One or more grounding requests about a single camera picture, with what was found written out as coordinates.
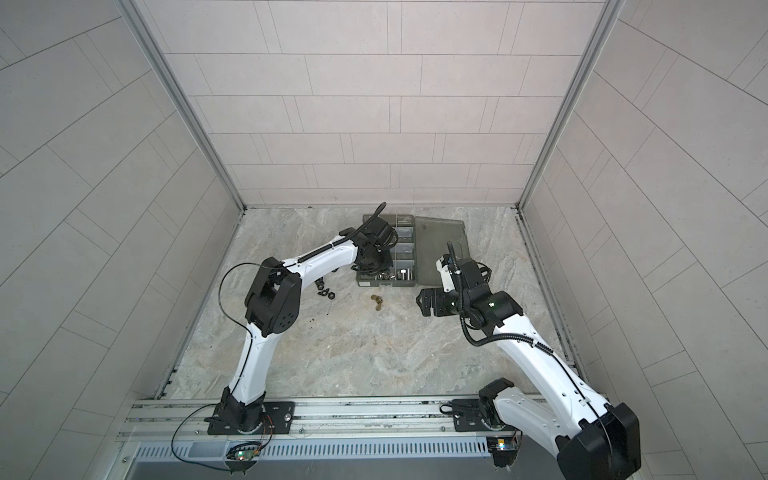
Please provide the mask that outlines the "clear compartment organizer box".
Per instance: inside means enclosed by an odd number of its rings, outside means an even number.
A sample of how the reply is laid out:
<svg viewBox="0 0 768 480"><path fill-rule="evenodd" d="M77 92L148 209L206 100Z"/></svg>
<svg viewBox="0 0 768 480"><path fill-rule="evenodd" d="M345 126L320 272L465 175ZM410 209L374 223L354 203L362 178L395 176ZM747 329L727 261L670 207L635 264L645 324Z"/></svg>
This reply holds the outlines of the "clear compartment organizer box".
<svg viewBox="0 0 768 480"><path fill-rule="evenodd" d="M458 257L470 256L465 223L461 220L443 219L410 214L381 215L398 234L398 242L391 249L393 265L376 275L356 274L360 287L441 287L442 282L435 261L448 253L451 242ZM412 267L414 280L396 281L397 268Z"/></svg>

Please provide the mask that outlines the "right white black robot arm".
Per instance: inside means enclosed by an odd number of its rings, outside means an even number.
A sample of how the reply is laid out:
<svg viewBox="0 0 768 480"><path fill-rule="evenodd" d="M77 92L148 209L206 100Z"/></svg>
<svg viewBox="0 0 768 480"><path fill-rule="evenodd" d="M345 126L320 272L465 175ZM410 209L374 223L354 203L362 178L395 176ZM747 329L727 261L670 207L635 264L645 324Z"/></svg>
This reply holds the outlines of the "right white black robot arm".
<svg viewBox="0 0 768 480"><path fill-rule="evenodd" d="M633 410L597 393L543 340L510 294L491 291L489 267L452 254L436 260L435 267L442 284L419 293L422 315L457 317L470 345L498 346L546 401L539 404L500 378L478 394L481 421L492 430L511 427L532 439L555 457L567 479L635 474L642 459Z"/></svg>

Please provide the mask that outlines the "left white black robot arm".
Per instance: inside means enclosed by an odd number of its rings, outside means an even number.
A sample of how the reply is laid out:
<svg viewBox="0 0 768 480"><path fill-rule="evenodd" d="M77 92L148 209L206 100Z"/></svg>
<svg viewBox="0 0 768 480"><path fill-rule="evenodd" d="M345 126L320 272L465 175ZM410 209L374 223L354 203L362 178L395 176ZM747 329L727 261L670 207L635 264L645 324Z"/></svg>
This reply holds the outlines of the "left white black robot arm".
<svg viewBox="0 0 768 480"><path fill-rule="evenodd" d="M242 353L214 418L229 430L251 432L260 426L269 366L282 334L299 317L303 290L346 266L373 275L388 270L397 241L395 228L373 214L308 253L263 260L244 300L247 335Z"/></svg>

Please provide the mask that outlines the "brass wing nuts pair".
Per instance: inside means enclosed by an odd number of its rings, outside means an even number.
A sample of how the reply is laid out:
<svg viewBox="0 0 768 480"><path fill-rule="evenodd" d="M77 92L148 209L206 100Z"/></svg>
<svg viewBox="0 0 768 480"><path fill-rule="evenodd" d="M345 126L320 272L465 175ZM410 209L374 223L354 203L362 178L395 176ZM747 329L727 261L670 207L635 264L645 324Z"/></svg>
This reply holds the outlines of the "brass wing nuts pair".
<svg viewBox="0 0 768 480"><path fill-rule="evenodd" d="M380 296L376 295L376 294L373 294L371 296L371 299L375 302L375 310L376 311L381 311L382 310L382 305L383 305L383 299Z"/></svg>

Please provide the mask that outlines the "right controller board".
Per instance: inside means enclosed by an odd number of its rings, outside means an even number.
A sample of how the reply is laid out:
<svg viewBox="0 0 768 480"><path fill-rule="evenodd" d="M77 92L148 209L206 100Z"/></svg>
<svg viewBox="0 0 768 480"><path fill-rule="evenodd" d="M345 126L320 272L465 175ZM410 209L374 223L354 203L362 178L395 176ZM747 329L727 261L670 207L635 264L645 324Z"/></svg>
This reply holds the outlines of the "right controller board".
<svg viewBox="0 0 768 480"><path fill-rule="evenodd" d="M519 440L515 436L487 437L486 444L494 467L510 470L517 460L520 449Z"/></svg>

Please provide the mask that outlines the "controller board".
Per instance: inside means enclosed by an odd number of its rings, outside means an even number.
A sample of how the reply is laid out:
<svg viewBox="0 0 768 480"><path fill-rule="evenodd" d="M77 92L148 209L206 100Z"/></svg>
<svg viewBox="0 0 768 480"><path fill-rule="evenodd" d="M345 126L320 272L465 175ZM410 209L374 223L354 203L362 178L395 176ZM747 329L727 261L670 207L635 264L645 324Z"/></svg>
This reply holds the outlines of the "controller board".
<svg viewBox="0 0 768 480"><path fill-rule="evenodd" d="M249 441L232 446L225 455L225 464L230 474L243 475L259 460L263 442Z"/></svg>
<svg viewBox="0 0 768 480"><path fill-rule="evenodd" d="M519 440L515 436L487 437L486 444L494 467L510 470L517 460L520 449Z"/></svg>

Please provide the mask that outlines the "left controller board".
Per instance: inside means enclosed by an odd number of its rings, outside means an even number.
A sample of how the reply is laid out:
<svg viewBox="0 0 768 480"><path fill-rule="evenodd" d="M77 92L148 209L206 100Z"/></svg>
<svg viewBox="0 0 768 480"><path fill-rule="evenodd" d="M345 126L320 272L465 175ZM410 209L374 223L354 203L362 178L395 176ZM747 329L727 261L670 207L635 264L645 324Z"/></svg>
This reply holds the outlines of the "left controller board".
<svg viewBox="0 0 768 480"><path fill-rule="evenodd" d="M249 441L232 446L225 455L225 464L230 474L243 475L259 460L263 442Z"/></svg>

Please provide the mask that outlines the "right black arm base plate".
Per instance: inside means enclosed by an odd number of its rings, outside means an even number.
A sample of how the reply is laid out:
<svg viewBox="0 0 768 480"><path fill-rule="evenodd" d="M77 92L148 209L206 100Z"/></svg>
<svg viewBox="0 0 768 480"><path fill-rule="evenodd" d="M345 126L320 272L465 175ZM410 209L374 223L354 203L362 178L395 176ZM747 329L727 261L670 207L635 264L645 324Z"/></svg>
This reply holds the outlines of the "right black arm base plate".
<svg viewBox="0 0 768 480"><path fill-rule="evenodd" d="M478 399L449 400L439 406L439 412L452 419L456 432L493 431L481 414Z"/></svg>

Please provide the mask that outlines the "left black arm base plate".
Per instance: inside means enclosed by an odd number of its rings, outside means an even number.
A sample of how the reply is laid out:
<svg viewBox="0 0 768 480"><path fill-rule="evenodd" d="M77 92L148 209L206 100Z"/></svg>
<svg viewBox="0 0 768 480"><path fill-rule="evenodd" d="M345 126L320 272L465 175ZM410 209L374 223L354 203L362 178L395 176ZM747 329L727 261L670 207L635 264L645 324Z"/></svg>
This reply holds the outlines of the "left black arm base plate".
<svg viewBox="0 0 768 480"><path fill-rule="evenodd" d="M295 407L292 401L267 401L257 407L248 407L237 416L217 405L204 421L208 424L209 435L283 435L290 432Z"/></svg>

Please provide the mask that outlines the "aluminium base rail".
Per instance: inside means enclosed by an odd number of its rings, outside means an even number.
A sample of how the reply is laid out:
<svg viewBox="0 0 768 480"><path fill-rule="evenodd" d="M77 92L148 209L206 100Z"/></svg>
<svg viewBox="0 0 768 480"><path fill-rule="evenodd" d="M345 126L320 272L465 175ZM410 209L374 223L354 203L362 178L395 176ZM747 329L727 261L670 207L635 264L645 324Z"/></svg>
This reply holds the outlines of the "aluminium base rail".
<svg viewBox="0 0 768 480"><path fill-rule="evenodd" d="M487 437L521 432L456 432L439 406L475 396L297 398L290 432L283 435L209 435L204 418L213 406L200 401L141 401L133 405L117 439L131 460L179 460L226 466L234 445L258 441L258 462L277 460L369 460L422 458L491 458Z"/></svg>

